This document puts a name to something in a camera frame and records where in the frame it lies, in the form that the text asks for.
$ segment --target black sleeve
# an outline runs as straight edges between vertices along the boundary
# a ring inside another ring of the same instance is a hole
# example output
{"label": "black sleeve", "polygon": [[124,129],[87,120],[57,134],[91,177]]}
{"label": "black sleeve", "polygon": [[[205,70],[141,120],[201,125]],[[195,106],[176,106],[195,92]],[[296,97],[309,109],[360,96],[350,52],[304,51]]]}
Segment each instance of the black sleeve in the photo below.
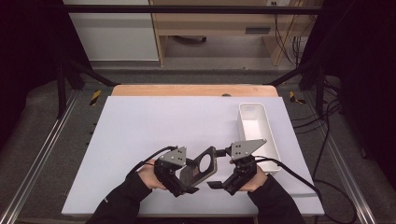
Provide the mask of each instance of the black sleeve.
{"label": "black sleeve", "polygon": [[132,224],[139,213],[140,202],[151,192],[135,173],[101,201],[87,224]]}
{"label": "black sleeve", "polygon": [[294,200],[271,175],[262,186],[247,195],[259,208],[259,224],[305,223]]}

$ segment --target white plastic container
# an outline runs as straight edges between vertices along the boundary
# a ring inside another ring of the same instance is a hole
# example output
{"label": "white plastic container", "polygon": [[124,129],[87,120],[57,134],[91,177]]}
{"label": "white plastic container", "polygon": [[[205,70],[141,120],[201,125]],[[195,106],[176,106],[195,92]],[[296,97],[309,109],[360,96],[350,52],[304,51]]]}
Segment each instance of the white plastic container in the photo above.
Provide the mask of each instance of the white plastic container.
{"label": "white plastic container", "polygon": [[[241,141],[254,139],[267,140],[267,143],[253,152],[253,156],[264,156],[280,161],[264,105],[258,103],[239,105],[237,122]],[[263,161],[259,165],[265,173],[271,175],[276,174],[281,169],[280,166],[277,166],[272,161]]]}

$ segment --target white cabinet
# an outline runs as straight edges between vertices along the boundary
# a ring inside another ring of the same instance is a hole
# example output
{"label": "white cabinet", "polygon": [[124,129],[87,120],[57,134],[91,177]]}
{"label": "white cabinet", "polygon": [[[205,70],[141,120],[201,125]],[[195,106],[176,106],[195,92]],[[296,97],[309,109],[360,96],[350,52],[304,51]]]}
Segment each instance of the white cabinet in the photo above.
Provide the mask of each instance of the white cabinet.
{"label": "white cabinet", "polygon": [[[64,0],[66,5],[148,5],[147,0]],[[90,61],[158,61],[150,14],[70,13]]]}

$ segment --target white table surface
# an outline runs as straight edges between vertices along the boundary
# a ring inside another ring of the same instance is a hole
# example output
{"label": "white table surface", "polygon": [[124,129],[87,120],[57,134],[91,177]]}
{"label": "white table surface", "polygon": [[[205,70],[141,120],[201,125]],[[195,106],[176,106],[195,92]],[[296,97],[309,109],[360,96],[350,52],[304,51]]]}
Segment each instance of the white table surface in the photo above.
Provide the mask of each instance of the white table surface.
{"label": "white table surface", "polygon": [[[88,216],[140,161],[167,146],[187,148],[194,159],[208,147],[228,147],[239,141],[238,106],[261,103],[274,135],[280,159],[312,183],[303,154],[280,97],[109,96],[62,213]],[[206,181],[226,180],[234,165],[218,158],[218,171]],[[303,215],[323,215],[315,192],[283,169],[275,179],[292,196]],[[258,210],[245,192],[231,196],[223,189],[200,190],[177,198],[155,189],[142,203],[141,217],[254,216]]]}

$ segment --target hand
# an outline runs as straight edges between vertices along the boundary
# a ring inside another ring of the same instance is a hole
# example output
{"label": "hand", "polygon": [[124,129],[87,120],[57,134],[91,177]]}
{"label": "hand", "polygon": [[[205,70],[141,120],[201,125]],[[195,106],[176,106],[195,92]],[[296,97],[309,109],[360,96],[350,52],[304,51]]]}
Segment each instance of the hand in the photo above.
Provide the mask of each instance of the hand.
{"label": "hand", "polygon": [[155,160],[148,161],[148,163],[152,165],[145,164],[137,174],[149,189],[166,189],[154,174],[154,162]]}
{"label": "hand", "polygon": [[257,174],[255,174],[249,182],[247,182],[244,186],[242,186],[242,188],[239,191],[253,192],[259,186],[262,186],[267,180],[267,178],[268,176],[265,174],[262,168],[259,165],[257,165]]}

